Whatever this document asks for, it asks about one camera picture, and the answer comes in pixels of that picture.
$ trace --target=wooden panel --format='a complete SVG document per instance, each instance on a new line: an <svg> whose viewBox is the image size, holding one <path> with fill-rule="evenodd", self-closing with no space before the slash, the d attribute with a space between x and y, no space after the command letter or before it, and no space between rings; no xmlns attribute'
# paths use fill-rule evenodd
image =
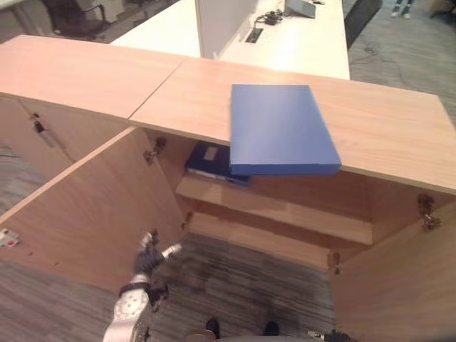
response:
<svg viewBox="0 0 456 342"><path fill-rule="evenodd" d="M456 194L455 129L435 95L188 58L131 119L228 145L235 83L309 84L344 170Z"/></svg>
<svg viewBox="0 0 456 342"><path fill-rule="evenodd" d="M0 93L128 118L184 56L18 36L0 48Z"/></svg>
<svg viewBox="0 0 456 342"><path fill-rule="evenodd" d="M290 239L307 242L309 244L314 244L326 249L336 247L350 248L365 246L338 237L330 237L328 235L307 229L302 229L291 224L273 221L272 219L268 219L266 217L228 209L227 207L222 207L220 205L210 204L207 202L194 201L192 208L193 212L201 212L203 214L219 217L220 219L226 221L245 224L250 227L258 227L275 235L281 235Z"/></svg>
<svg viewBox="0 0 456 342"><path fill-rule="evenodd" d="M328 268L328 249L208 214L195 213L190 231L316 269Z"/></svg>
<svg viewBox="0 0 456 342"><path fill-rule="evenodd" d="M128 128L0 217L22 243L10 259L118 291L131 276L138 243L156 229L164 249L180 239L183 217L141 129Z"/></svg>
<svg viewBox="0 0 456 342"><path fill-rule="evenodd" d="M21 100L27 111L37 113L40 122L61 143L68 156L76 161L128 127L128 123L110 120L85 110L66 108L36 100Z"/></svg>
<svg viewBox="0 0 456 342"><path fill-rule="evenodd" d="M325 187L321 188L323 196L318 198L318 182L312 182L306 177L280 177L284 185L280 188L274 184L275 179L255 177L251 187L244 188L206 177L186 175L177 186L176 192L194 200L218 204L315 232L362 244L372 243L370 222L362 212L359 215L355 213L355 208L345 207L348 204L343 201L345 193L334 190L332 196L341 194L340 202L332 201L324 206L320 204L325 198ZM326 178L328 183L334 183L330 179Z"/></svg>
<svg viewBox="0 0 456 342"><path fill-rule="evenodd" d="M347 261L333 276L337 329L357 341L436 341L456 334L456 202Z"/></svg>
<svg viewBox="0 0 456 342"><path fill-rule="evenodd" d="M50 147L40 138L29 114L13 98L0 97L0 139L46 179L73 163L55 142L51 141L53 147Z"/></svg>
<svg viewBox="0 0 456 342"><path fill-rule="evenodd" d="M166 139L166 147L160 153L160 164L172 189L179 184L185 170L185 163L196 145L196 140L179 135L146 129L147 137L153 146L158 137Z"/></svg>
<svg viewBox="0 0 456 342"><path fill-rule="evenodd" d="M420 218L417 202L419 194L425 193L433 197L435 208L454 199L454 196L441 192L374 178L367 179L367 190L373 219L374 243L383 241Z"/></svg>

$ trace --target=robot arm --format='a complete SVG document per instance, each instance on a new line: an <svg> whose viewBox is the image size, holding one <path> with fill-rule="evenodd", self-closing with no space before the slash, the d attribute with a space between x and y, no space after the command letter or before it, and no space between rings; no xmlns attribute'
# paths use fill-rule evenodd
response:
<svg viewBox="0 0 456 342"><path fill-rule="evenodd" d="M157 233L148 233L142 239L136 259L135 275L119 293L114 306L114 318L105 332L103 342L144 342L148 337L149 322L168 296L167 286L156 287L150 277L162 262L182 249L175 244L163 252L157 250Z"/></svg>
<svg viewBox="0 0 456 342"><path fill-rule="evenodd" d="M319 333L316 331L308 331L309 337L312 337L316 340L326 341L326 342L355 342L351 339L346 333L342 333L337 330L332 330L331 333Z"/></svg>

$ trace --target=cable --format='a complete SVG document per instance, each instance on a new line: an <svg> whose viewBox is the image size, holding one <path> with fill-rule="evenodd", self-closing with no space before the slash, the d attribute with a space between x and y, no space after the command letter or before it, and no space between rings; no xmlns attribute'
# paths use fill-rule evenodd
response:
<svg viewBox="0 0 456 342"><path fill-rule="evenodd" d="M396 68L398 69L399 80L400 80L400 82L402 82L402 84L404 84L409 89L417 90L417 91L421 91L422 92L422 90L420 90L419 87L417 87L416 85L411 85L409 82L407 82L407 80L404 78L402 68L400 67L400 64L398 62L394 61L393 59L385 59L385 58L383 58L381 56L381 54L380 54L380 50L381 50L380 43L366 41L366 39L364 38L363 34L360 34L359 38L361 38L361 40L363 41L364 51L366 53L368 53L368 56L360 57L360 58L354 59L352 61L349 61L348 62L349 65L353 65L353 64L369 64L369 63L374 62L373 59L369 60L370 58L372 58L374 56L378 56L380 58L380 62L381 63L392 63L392 64L394 64L396 66ZM378 48L374 48L373 47L374 43L378 44Z"/></svg>
<svg viewBox="0 0 456 342"><path fill-rule="evenodd" d="M257 28L257 23L264 23L264 21L260 21L260 19L263 19L263 18L264 18L264 14L255 19L255 21L254 21L254 32L255 32L255 29Z"/></svg>

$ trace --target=person's shoe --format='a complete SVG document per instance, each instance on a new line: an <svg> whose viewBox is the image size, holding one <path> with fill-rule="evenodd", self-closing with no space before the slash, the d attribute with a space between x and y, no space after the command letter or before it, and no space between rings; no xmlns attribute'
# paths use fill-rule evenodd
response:
<svg viewBox="0 0 456 342"><path fill-rule="evenodd" d="M402 15L405 19L410 19L410 5L407 5L406 7L404 7L404 9L402 10L401 15Z"/></svg>
<svg viewBox="0 0 456 342"><path fill-rule="evenodd" d="M216 318L212 317L206 323L206 330L212 331L217 337L217 340L220 339L220 325Z"/></svg>
<svg viewBox="0 0 456 342"><path fill-rule="evenodd" d="M274 321L270 321L264 328L263 336L278 336L279 333L279 325Z"/></svg>
<svg viewBox="0 0 456 342"><path fill-rule="evenodd" d="M399 15L399 10L400 10L400 6L399 5L394 6L393 11L391 12L391 18L395 18L396 16L398 16Z"/></svg>

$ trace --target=blue binder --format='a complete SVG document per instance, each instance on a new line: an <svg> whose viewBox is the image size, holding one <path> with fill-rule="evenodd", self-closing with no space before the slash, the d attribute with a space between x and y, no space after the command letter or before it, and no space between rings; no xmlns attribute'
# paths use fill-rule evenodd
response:
<svg viewBox="0 0 456 342"><path fill-rule="evenodd" d="M185 164L190 173L248 185L250 176L232 175L229 171L229 147L199 141Z"/></svg>
<svg viewBox="0 0 456 342"><path fill-rule="evenodd" d="M232 86L232 174L332 175L340 166L309 86Z"/></svg>

